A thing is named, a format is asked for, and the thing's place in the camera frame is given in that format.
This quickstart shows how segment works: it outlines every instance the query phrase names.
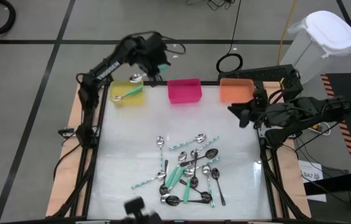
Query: white container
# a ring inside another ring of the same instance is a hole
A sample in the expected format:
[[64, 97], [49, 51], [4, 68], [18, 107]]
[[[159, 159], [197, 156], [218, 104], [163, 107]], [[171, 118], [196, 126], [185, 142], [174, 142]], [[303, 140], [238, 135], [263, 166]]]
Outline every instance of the white container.
[[313, 12], [288, 32], [298, 35], [281, 65], [292, 64], [298, 69], [302, 84], [322, 73], [338, 57], [351, 53], [351, 27], [331, 12]]

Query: orange and black striped tape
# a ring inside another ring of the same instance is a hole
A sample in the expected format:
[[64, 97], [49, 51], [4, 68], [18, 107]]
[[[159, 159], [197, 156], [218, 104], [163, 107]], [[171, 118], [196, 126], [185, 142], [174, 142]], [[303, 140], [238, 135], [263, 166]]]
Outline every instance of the orange and black striped tape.
[[[322, 82], [324, 83], [327, 95], [329, 97], [334, 97], [335, 93], [333, 92], [332, 86], [330, 85], [330, 81], [329, 81], [329, 78], [327, 77], [327, 75], [322, 74], [321, 78], [322, 78]], [[342, 121], [339, 124], [339, 126], [340, 126], [340, 130], [342, 132], [342, 135], [343, 135], [345, 145], [347, 146], [347, 149], [349, 150], [349, 154], [351, 157], [351, 135], [350, 135], [349, 128], [347, 127], [347, 124], [345, 123], [345, 121]]]

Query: yellow bin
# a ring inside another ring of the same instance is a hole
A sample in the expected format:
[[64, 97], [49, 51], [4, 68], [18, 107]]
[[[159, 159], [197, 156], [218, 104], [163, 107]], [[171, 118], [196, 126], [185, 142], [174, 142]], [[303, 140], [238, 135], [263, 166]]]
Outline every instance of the yellow bin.
[[144, 82], [131, 83], [130, 81], [113, 81], [109, 87], [109, 99], [117, 106], [143, 105], [144, 104], [144, 88], [138, 93], [124, 97], [120, 101], [113, 101], [114, 96], [123, 96], [131, 90], [134, 90]]

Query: pink bin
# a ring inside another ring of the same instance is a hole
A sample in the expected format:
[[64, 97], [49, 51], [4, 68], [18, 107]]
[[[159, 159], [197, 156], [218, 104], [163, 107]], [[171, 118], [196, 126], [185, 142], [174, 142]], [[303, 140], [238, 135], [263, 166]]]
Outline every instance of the pink bin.
[[200, 79], [190, 78], [167, 82], [170, 103], [196, 103], [202, 97]]

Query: utensil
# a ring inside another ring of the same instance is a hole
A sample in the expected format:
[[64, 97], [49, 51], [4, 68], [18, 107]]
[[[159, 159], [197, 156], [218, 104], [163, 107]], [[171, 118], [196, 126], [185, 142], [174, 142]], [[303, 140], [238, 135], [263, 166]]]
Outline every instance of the utensil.
[[[215, 156], [217, 156], [218, 154], [218, 149], [209, 149], [208, 151], [206, 151], [204, 156], [198, 157], [198, 159], [202, 159], [202, 158], [207, 158], [207, 159], [213, 159]], [[186, 166], [188, 165], [190, 162], [192, 161], [186, 161], [180, 164], [180, 166]]]
[[[166, 203], [171, 206], [177, 206], [178, 204], [180, 204], [180, 202], [182, 202], [182, 200], [180, 200], [179, 197], [174, 195], [168, 196], [166, 198]], [[205, 203], [205, 204], [210, 203], [209, 201], [206, 201], [206, 200], [189, 200], [188, 202]]]
[[220, 136], [217, 136], [215, 138], [213, 138], [212, 140], [210, 140], [208, 143], [206, 143], [206, 145], [202, 146], [200, 149], [194, 149], [190, 152], [191, 156], [194, 156], [195, 152], [198, 153], [198, 155], [200, 154], [201, 150], [204, 149], [205, 147], [213, 144], [213, 142], [217, 141], [220, 138]]
[[142, 75], [136, 73], [136, 74], [134, 74], [134, 75], [131, 75], [129, 80], [130, 80], [130, 82], [132, 82], [132, 83], [138, 83], [138, 82], [140, 82], [145, 76], [146, 76], [146, 73], [144, 73], [144, 74], [142, 74]]
[[209, 161], [205, 162], [204, 164], [202, 164], [202, 165], [200, 165], [200, 166], [196, 167], [196, 169], [199, 169], [199, 168], [201, 168], [201, 167], [203, 167], [203, 166], [206, 166], [206, 165], [212, 164], [213, 162], [217, 162], [217, 161], [219, 161], [220, 159], [221, 159], [221, 157], [220, 157], [220, 156], [217, 156], [216, 158], [211, 159], [211, 160], [209, 160]]
[[190, 189], [190, 178], [193, 176], [194, 173], [195, 173], [195, 167], [191, 166], [191, 165], [189, 165], [184, 172], [184, 175], [186, 177], [188, 177], [187, 187], [185, 188], [185, 192], [184, 192], [184, 203], [188, 203], [189, 189]]
[[171, 172], [170, 177], [167, 180], [166, 183], [166, 187], [169, 188], [171, 185], [171, 182], [174, 179], [174, 176], [177, 173], [178, 167], [180, 166], [180, 163], [184, 162], [187, 159], [187, 152], [182, 151], [179, 155], [178, 155], [178, 164], [176, 165], [176, 167], [174, 168], [173, 172]]
[[[183, 179], [180, 179], [180, 183], [187, 185], [187, 182], [184, 181]], [[192, 189], [192, 190], [195, 190], [196, 192], [200, 193], [202, 200], [208, 200], [208, 201], [213, 200], [212, 196], [208, 192], [200, 192], [197, 189]]]
[[[203, 174], [205, 174], [206, 177], [207, 177], [208, 193], [213, 197], [212, 188], [211, 188], [211, 186], [210, 186], [210, 174], [212, 173], [210, 166], [209, 166], [209, 165], [203, 166], [202, 172], [203, 172]], [[212, 208], [215, 207], [214, 198], [213, 198], [212, 201], [210, 202], [210, 206], [211, 206]]]
[[220, 184], [218, 183], [218, 179], [220, 178], [220, 171], [217, 168], [214, 168], [212, 170], [212, 177], [217, 181], [218, 190], [220, 191], [221, 203], [225, 205], [225, 199], [223, 194], [221, 193]]
[[165, 195], [169, 191], [169, 189], [166, 187], [166, 176], [167, 176], [167, 167], [168, 166], [169, 166], [169, 161], [165, 160], [164, 161], [164, 173], [165, 173], [165, 176], [163, 178], [163, 184], [159, 187], [159, 193], [161, 195]]
[[132, 95], [132, 94], [135, 94], [135, 93], [141, 91], [143, 89], [143, 87], [144, 87], [143, 85], [139, 85], [139, 86], [137, 86], [137, 88], [129, 91], [128, 93], [124, 94], [123, 96], [114, 96], [114, 97], [112, 97], [112, 100], [113, 101], [121, 101], [124, 97]]
[[190, 180], [190, 187], [192, 187], [193, 189], [195, 189], [195, 188], [198, 186], [198, 184], [199, 184], [199, 180], [198, 180], [198, 178], [196, 177], [196, 162], [197, 162], [197, 160], [198, 160], [198, 153], [195, 152], [194, 176], [193, 176], [193, 177], [191, 178], [191, 180]]
[[162, 147], [164, 145], [164, 138], [162, 136], [157, 137], [156, 144], [161, 149], [161, 172], [163, 172], [163, 150], [162, 150]]
[[190, 143], [193, 143], [193, 142], [201, 143], [201, 142], [203, 142], [205, 139], [206, 139], [206, 135], [205, 135], [205, 134], [198, 134], [198, 135], [195, 136], [195, 139], [194, 139], [194, 140], [187, 141], [187, 142], [184, 142], [184, 143], [175, 145], [175, 146], [170, 146], [169, 149], [170, 149], [170, 150], [178, 149], [178, 148], [180, 148], [180, 147], [182, 147], [182, 146], [186, 146], [186, 145], [188, 145], [188, 144], [190, 144]]
[[140, 187], [140, 186], [142, 186], [142, 185], [144, 185], [144, 184], [147, 184], [147, 183], [149, 183], [149, 182], [151, 182], [151, 181], [153, 181], [153, 180], [162, 180], [164, 177], [166, 176], [166, 173], [165, 172], [158, 172], [157, 174], [156, 174], [156, 176], [155, 177], [153, 177], [153, 178], [151, 178], [151, 179], [149, 179], [149, 180], [145, 180], [144, 182], [141, 182], [141, 183], [139, 183], [139, 184], [135, 184], [135, 185], [133, 185], [133, 186], [131, 186], [131, 189], [136, 189], [137, 187]]

